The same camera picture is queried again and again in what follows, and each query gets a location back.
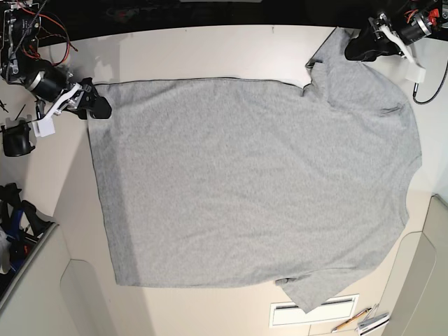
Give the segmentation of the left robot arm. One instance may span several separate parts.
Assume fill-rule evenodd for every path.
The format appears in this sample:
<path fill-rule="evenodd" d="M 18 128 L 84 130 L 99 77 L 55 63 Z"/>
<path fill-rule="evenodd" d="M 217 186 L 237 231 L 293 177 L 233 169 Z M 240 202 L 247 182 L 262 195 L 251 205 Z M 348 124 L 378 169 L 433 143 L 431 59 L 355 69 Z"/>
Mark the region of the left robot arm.
<path fill-rule="evenodd" d="M 446 1 L 406 1 L 381 10 L 345 48 L 350 61 L 373 62 L 379 56 L 405 56 L 405 48 L 447 28 Z"/>

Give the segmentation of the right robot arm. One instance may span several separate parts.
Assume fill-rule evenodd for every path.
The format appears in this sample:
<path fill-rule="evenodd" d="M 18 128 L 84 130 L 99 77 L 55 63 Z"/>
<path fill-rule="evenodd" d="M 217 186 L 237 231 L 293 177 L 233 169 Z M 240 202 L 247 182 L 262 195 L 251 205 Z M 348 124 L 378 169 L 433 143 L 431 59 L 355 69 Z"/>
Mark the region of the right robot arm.
<path fill-rule="evenodd" d="M 43 12 L 45 1 L 1 2 L 1 78 L 9 85 L 24 87 L 36 99 L 36 119 L 48 119 L 63 111 L 78 116 L 108 119 L 112 108 L 95 88 L 91 78 L 79 82 L 62 68 L 72 45 L 66 27 L 55 16 Z M 61 61 L 42 58 L 39 33 L 48 20 L 62 30 L 66 45 Z"/>

